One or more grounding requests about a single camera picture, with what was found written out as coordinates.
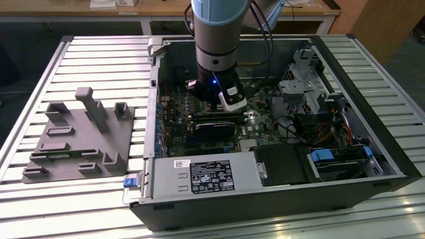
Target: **blue tab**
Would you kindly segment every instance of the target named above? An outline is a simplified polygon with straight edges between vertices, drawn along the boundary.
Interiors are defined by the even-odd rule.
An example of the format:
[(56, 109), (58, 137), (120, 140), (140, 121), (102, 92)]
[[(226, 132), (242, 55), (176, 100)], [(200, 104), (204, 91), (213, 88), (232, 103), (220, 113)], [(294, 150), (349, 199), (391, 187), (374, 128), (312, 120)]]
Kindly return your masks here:
[(365, 146), (365, 153), (366, 153), (368, 158), (373, 157), (372, 150), (368, 146)]
[(317, 149), (310, 153), (310, 156), (312, 156), (313, 162), (334, 159), (329, 149)]
[(124, 179), (124, 188), (134, 188), (134, 187), (137, 187), (137, 178)]

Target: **green circuit board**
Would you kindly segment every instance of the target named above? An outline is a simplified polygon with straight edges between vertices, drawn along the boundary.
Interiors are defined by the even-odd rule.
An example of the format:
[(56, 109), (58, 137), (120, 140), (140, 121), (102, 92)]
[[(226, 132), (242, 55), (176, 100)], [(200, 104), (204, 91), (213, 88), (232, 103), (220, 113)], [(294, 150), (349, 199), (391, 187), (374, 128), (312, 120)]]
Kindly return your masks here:
[(176, 89), (166, 103), (165, 115), (165, 132), (168, 157), (180, 157), (200, 154), (232, 153), (241, 152), (240, 141), (254, 139), (257, 145), (272, 145), (282, 142), (276, 126), (273, 125), (272, 115), (265, 109), (266, 93), (258, 91), (256, 95), (248, 99), (246, 107), (240, 109), (244, 114), (245, 122), (236, 125), (232, 137), (198, 142), (193, 139), (194, 123), (190, 121), (193, 116), (204, 116), (218, 114), (212, 112), (210, 105), (200, 101), (184, 89)]

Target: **red wire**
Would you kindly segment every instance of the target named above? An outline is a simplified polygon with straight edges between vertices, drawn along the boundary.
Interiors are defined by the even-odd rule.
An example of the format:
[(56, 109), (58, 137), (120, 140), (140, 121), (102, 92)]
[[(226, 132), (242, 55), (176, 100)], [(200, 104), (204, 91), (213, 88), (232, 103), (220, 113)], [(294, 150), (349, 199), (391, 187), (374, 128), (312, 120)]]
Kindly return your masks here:
[(322, 128), (322, 126), (325, 126), (326, 124), (329, 124), (329, 123), (322, 123), (322, 124), (320, 125), (320, 127), (318, 127), (318, 137), (320, 137), (320, 135), (321, 135), (321, 128)]

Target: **paper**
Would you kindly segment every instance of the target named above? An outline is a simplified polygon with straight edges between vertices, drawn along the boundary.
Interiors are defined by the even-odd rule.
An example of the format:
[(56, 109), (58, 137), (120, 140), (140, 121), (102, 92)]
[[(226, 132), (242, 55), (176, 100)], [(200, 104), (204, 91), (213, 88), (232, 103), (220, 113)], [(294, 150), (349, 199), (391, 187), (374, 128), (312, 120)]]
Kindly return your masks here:
[(290, 4), (292, 5), (297, 5), (297, 4), (308, 3), (310, 1), (313, 1), (313, 0), (288, 0), (286, 3), (285, 3), (285, 6), (290, 6)]

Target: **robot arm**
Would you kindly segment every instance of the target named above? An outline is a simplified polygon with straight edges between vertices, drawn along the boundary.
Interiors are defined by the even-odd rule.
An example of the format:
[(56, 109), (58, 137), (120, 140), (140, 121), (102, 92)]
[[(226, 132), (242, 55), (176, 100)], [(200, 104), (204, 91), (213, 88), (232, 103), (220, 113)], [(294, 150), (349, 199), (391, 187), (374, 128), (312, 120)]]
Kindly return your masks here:
[[(252, 0), (192, 0), (198, 78), (188, 84), (193, 95), (234, 111), (246, 105), (242, 85), (236, 73), (236, 54), (241, 26), (256, 26)], [(274, 27), (284, 0), (262, 0), (257, 4)]]

